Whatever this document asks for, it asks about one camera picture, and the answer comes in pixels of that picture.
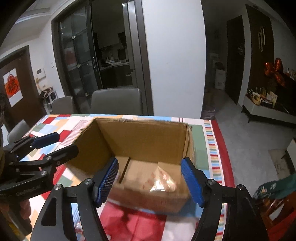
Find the clear orange snack bag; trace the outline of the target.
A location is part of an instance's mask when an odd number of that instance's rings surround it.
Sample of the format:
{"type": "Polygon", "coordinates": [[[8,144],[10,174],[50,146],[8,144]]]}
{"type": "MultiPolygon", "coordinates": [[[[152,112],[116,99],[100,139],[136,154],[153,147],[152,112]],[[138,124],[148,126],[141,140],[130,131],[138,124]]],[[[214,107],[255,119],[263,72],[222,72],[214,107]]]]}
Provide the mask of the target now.
{"type": "Polygon", "coordinates": [[[149,184],[149,191],[161,191],[161,192],[175,192],[177,190],[177,184],[173,178],[163,168],[157,166],[152,173],[151,178],[147,181],[149,184]]]}

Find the grey chair far left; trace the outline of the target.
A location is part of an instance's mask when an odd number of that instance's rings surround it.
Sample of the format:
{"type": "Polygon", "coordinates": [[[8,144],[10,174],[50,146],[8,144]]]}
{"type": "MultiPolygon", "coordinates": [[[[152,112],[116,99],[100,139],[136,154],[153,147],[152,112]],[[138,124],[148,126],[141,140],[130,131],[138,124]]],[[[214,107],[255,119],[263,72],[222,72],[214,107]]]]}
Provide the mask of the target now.
{"type": "Polygon", "coordinates": [[[30,130],[29,125],[25,120],[21,120],[7,135],[9,144],[21,139],[30,130]]]}

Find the dark brown wooden door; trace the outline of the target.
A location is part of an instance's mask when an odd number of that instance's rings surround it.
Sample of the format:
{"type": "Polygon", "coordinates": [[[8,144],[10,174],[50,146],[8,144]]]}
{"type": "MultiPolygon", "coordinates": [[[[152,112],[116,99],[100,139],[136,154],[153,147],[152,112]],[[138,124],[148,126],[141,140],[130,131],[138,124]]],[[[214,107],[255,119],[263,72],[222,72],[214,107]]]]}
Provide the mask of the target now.
{"type": "Polygon", "coordinates": [[[32,127],[46,115],[32,72],[29,46],[1,59],[1,94],[5,97],[4,125],[9,132],[21,120],[32,127]]]}

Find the grey dining chair left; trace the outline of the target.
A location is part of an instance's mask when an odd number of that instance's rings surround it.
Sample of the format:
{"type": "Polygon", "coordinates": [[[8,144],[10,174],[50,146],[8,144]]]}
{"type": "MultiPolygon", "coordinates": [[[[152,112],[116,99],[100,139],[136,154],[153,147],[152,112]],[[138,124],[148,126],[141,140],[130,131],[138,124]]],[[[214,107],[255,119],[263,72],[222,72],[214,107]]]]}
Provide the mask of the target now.
{"type": "Polygon", "coordinates": [[[55,99],[52,103],[52,114],[74,114],[75,106],[72,96],[55,99]]]}

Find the grey dining chair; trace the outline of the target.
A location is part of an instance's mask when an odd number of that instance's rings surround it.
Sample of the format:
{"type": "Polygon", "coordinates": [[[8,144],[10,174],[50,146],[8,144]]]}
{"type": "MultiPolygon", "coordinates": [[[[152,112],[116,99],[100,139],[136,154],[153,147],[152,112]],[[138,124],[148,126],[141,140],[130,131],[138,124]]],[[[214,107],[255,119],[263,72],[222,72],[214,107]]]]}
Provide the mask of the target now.
{"type": "Polygon", "coordinates": [[[96,90],[92,94],[91,113],[143,115],[141,91],[135,87],[96,90]]]}
{"type": "Polygon", "coordinates": [[[72,96],[55,99],[52,103],[52,114],[74,114],[75,106],[72,96]]]}

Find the small white shelf rack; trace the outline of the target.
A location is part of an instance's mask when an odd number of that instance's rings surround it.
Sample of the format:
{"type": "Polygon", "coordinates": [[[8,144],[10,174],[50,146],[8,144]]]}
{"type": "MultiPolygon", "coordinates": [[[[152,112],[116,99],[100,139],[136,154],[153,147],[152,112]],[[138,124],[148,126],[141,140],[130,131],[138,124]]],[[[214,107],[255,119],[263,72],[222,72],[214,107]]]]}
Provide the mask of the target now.
{"type": "Polygon", "coordinates": [[[49,87],[41,92],[40,97],[42,99],[46,113],[50,114],[53,111],[53,101],[57,99],[56,91],[53,89],[53,87],[49,87]]]}

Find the brown cardboard box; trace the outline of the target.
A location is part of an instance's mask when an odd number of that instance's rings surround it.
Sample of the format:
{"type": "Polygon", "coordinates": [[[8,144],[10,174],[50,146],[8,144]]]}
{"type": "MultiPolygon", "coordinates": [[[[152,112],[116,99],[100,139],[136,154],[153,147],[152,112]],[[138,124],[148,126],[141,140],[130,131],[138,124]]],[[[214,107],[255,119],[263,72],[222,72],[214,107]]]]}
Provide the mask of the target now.
{"type": "Polygon", "coordinates": [[[118,159],[118,178],[109,194],[112,200],[131,207],[177,213],[190,197],[180,168],[183,158],[194,157],[188,124],[95,118],[85,128],[79,128],[74,144],[79,153],[66,165],[80,180],[94,176],[111,158],[118,159]],[[149,191],[147,181],[157,166],[176,182],[175,192],[149,191]]]}

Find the red paper door decoration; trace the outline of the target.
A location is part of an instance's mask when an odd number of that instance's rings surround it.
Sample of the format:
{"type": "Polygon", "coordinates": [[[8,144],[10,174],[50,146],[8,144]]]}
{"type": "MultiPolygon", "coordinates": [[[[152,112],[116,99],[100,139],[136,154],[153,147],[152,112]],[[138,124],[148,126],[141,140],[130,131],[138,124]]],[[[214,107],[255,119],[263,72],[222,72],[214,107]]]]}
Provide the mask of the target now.
{"type": "Polygon", "coordinates": [[[3,76],[4,89],[8,97],[10,106],[13,107],[23,99],[20,83],[16,73],[16,68],[9,71],[3,76]]]}

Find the green patterned cloth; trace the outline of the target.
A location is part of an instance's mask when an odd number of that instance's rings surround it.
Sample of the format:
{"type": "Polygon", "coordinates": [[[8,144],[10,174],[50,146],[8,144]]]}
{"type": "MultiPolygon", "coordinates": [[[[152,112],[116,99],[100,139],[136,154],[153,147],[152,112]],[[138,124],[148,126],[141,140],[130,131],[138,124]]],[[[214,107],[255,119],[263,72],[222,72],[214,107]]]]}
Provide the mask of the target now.
{"type": "Polygon", "coordinates": [[[295,192],[296,189],[296,173],[289,175],[286,178],[270,181],[265,184],[262,184],[255,191],[253,198],[254,199],[283,199],[295,192]]]}

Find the grey dining chair centre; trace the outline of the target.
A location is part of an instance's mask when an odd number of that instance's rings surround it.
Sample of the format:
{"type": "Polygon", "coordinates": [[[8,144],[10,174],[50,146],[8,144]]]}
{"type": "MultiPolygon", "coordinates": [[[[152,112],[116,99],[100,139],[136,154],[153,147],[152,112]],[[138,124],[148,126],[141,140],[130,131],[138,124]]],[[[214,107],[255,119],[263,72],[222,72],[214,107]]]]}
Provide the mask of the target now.
{"type": "Polygon", "coordinates": [[[92,94],[91,113],[143,115],[141,91],[135,87],[96,90],[92,94]]]}

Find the red wooden chair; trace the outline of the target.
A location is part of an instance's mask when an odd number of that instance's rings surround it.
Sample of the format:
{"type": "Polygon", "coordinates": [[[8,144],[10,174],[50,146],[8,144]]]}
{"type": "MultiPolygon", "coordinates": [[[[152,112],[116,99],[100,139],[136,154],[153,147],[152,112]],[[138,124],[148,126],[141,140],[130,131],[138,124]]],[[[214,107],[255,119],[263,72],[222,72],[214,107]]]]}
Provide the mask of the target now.
{"type": "Polygon", "coordinates": [[[269,240],[296,241],[296,201],[295,192],[283,199],[270,199],[268,197],[255,200],[269,240]]]}

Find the white low cabinet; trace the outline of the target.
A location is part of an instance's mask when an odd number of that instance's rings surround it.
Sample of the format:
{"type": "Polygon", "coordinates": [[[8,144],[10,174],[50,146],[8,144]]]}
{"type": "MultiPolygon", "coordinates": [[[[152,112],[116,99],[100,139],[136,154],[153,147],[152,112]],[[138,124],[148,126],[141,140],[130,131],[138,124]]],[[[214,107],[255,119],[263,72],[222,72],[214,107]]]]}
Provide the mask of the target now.
{"type": "Polygon", "coordinates": [[[246,114],[248,123],[259,121],[273,125],[295,127],[295,116],[262,105],[256,105],[247,96],[244,97],[241,113],[246,114]]]}

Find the dark glass sliding door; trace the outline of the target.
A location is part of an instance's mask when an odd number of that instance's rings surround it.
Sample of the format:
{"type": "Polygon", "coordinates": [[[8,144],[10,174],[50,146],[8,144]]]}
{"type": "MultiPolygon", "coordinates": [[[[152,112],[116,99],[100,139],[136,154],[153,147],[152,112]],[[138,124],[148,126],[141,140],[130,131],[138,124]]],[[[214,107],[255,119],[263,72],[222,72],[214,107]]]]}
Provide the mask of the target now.
{"type": "Polygon", "coordinates": [[[97,90],[138,88],[144,115],[153,115],[141,1],[74,1],[52,20],[52,42],[63,92],[90,113],[97,90]]]}

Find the red balloons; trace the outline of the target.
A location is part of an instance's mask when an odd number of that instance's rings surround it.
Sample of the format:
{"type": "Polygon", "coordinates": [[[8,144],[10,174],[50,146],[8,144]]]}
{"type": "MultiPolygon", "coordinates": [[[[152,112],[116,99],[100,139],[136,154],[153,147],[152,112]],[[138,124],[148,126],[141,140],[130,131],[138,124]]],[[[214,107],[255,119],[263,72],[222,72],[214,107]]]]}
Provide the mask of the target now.
{"type": "Polygon", "coordinates": [[[264,74],[268,77],[274,78],[278,84],[285,87],[285,80],[282,76],[283,64],[280,58],[276,58],[274,63],[264,63],[264,74]]]}

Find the white wall intercom panel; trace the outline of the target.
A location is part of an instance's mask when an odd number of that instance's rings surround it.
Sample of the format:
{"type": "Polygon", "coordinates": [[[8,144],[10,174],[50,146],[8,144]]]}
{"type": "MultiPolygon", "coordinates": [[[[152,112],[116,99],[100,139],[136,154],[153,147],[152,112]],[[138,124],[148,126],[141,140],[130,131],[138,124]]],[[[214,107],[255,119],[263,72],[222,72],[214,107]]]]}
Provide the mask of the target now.
{"type": "Polygon", "coordinates": [[[39,68],[37,70],[37,79],[41,80],[41,79],[43,79],[45,77],[46,77],[46,74],[45,74],[44,68],[39,68]]]}

